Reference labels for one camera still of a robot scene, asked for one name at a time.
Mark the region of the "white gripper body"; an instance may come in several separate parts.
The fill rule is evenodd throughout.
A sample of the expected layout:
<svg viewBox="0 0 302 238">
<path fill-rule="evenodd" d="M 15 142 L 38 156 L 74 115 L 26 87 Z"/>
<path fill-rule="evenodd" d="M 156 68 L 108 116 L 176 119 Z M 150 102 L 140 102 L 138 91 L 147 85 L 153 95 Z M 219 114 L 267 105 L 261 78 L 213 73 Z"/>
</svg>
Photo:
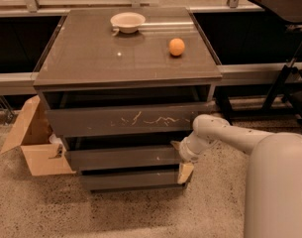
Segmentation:
<svg viewBox="0 0 302 238">
<path fill-rule="evenodd" d="M 184 162 L 197 163 L 203 150 L 199 139 L 184 138 L 180 142 L 179 155 Z"/>
</svg>

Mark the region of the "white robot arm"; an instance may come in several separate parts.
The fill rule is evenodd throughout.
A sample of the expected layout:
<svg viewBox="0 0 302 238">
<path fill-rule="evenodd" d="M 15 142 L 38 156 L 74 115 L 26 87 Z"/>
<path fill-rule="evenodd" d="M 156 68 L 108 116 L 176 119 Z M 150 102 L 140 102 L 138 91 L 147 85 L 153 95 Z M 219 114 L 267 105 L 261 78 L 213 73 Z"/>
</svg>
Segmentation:
<svg viewBox="0 0 302 238">
<path fill-rule="evenodd" d="M 232 126 L 205 114 L 192 128 L 171 143 L 181 157 L 178 181 L 188 180 L 200 154 L 226 143 L 250 156 L 244 238 L 302 238 L 302 135 Z"/>
</svg>

